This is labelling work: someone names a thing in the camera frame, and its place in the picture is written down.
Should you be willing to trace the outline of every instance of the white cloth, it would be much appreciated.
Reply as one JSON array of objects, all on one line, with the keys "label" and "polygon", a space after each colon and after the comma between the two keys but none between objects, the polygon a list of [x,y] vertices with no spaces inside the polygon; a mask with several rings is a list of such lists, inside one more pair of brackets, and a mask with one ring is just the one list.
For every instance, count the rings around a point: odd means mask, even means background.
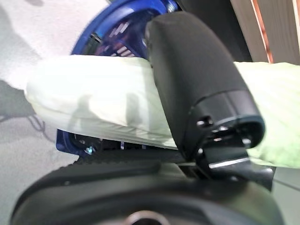
[{"label": "white cloth", "polygon": [[176,148],[144,59],[72,55],[46,60],[29,78],[25,96],[55,128]]}]

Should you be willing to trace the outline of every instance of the blue metal frame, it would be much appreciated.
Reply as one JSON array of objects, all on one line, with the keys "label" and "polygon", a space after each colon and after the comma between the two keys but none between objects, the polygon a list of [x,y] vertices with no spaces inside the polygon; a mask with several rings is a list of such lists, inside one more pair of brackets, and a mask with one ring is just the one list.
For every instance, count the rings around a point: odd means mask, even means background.
[{"label": "blue metal frame", "polygon": [[[170,5],[175,10],[177,9],[177,4],[174,0],[116,0],[96,16],[96,18],[87,26],[79,37],[71,54],[82,54],[92,33],[96,33],[100,39],[104,39],[105,41],[105,38],[108,36],[107,33],[113,29],[116,24],[130,15],[133,15],[132,18],[135,21],[140,19],[145,27],[148,22],[147,20],[150,20],[149,13],[155,12],[155,15],[166,14],[168,13],[168,7],[170,7]],[[137,12],[144,12],[144,14],[141,18],[138,18],[137,16],[134,16]],[[139,43],[132,43],[133,40],[136,40],[137,38],[142,39],[143,34],[136,36],[135,39],[133,38],[131,40],[131,45],[140,52],[135,51],[135,49],[131,50],[135,53],[135,56],[146,58],[146,46],[141,47]],[[56,148],[59,151],[82,157],[87,156],[84,149],[79,149],[72,144],[69,135],[70,133],[68,132],[57,130]]]}]

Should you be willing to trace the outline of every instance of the black plastic cover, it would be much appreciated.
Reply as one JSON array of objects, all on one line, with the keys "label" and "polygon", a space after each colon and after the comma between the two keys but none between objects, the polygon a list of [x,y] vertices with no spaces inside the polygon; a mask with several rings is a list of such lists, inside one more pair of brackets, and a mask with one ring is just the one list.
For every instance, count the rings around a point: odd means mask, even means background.
[{"label": "black plastic cover", "polygon": [[[152,210],[180,219],[172,224],[188,224],[190,220],[203,225],[283,224],[271,194],[255,183],[190,180],[175,164],[156,165],[142,166],[139,175],[130,172],[128,176],[114,178],[109,171],[115,170],[115,165],[111,168],[106,165],[102,178],[99,178],[101,171],[98,170],[89,181],[81,182],[73,182],[60,169],[38,181],[36,185],[41,182],[40,188],[22,195],[10,224],[108,224],[105,220],[120,218],[124,221],[131,213],[140,210]],[[129,163],[127,166],[133,169],[137,165]],[[81,166],[81,169],[84,172],[87,168]],[[72,177],[76,177],[76,173],[82,174],[74,170]],[[58,185],[57,181],[63,177],[65,182]]]},{"label": "black plastic cover", "polygon": [[187,12],[148,23],[149,61],[171,133],[191,159],[212,130],[242,128],[256,146],[264,122],[233,60],[216,35]]}]

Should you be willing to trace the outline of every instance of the light green cloth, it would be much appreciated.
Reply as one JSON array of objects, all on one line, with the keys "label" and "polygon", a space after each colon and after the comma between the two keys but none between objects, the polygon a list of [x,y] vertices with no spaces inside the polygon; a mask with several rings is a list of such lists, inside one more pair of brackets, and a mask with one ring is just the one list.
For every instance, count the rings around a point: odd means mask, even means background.
[{"label": "light green cloth", "polygon": [[262,165],[300,168],[300,66],[236,62],[265,120],[260,145],[249,149]]}]

